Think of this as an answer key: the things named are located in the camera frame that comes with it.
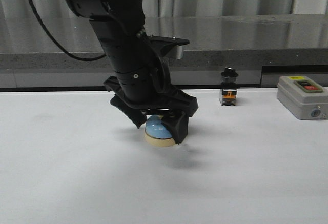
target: white table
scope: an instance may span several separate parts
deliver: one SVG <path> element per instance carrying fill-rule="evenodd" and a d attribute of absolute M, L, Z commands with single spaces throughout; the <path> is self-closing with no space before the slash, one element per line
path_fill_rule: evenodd
<path fill-rule="evenodd" d="M 0 93 L 0 223 L 328 223 L 328 120 L 276 89 L 198 98 L 182 145 L 144 142 L 108 92 Z"/>

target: blue ball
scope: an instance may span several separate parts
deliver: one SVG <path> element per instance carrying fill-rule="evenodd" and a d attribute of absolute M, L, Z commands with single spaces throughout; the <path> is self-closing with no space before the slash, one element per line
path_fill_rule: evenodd
<path fill-rule="evenodd" d="M 146 133 L 153 138 L 172 138 L 171 133 L 164 127 L 157 115 L 152 115 L 146 122 Z"/>

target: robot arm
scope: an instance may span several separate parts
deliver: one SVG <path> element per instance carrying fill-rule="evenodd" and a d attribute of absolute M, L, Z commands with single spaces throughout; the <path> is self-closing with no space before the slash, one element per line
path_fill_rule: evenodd
<path fill-rule="evenodd" d="M 114 91 L 111 104 L 139 128 L 147 114 L 163 115 L 162 123 L 177 144 L 187 135 L 197 100 L 171 84 L 165 56 L 186 39 L 147 36 L 142 0 L 66 0 L 77 15 L 90 19 L 115 77 L 105 82 Z"/>

